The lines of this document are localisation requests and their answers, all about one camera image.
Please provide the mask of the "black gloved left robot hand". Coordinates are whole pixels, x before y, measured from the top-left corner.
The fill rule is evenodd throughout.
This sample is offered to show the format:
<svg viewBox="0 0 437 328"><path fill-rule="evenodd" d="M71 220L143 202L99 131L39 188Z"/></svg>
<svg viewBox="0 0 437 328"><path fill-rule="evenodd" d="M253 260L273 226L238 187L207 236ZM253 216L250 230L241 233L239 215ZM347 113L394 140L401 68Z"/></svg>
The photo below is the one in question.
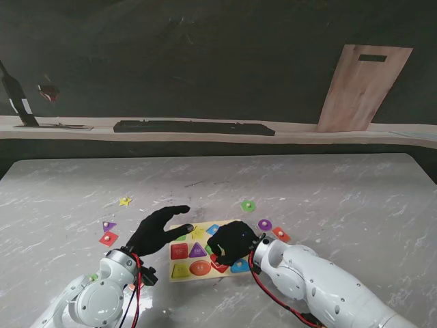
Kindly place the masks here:
<svg viewBox="0 0 437 328"><path fill-rule="evenodd" d="M168 231L164 227L175 215L186 214L191 208L187 205L166 206L153 212L141 221L135 233L130 237L126 248L138 257L156 253L166 244L192 232L192 224L184 224Z"/></svg>

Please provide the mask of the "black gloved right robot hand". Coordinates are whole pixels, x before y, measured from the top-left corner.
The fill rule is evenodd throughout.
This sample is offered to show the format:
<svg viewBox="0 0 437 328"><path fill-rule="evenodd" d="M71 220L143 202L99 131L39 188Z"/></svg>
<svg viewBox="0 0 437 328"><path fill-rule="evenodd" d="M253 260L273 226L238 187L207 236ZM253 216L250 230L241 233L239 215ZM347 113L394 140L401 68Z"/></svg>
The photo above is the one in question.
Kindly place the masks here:
<svg viewBox="0 0 437 328"><path fill-rule="evenodd" d="M216 256L215 262L232 266L239 259L249 255L259 238L243 221L232 221L222 225L208 239L208 246Z"/></svg>

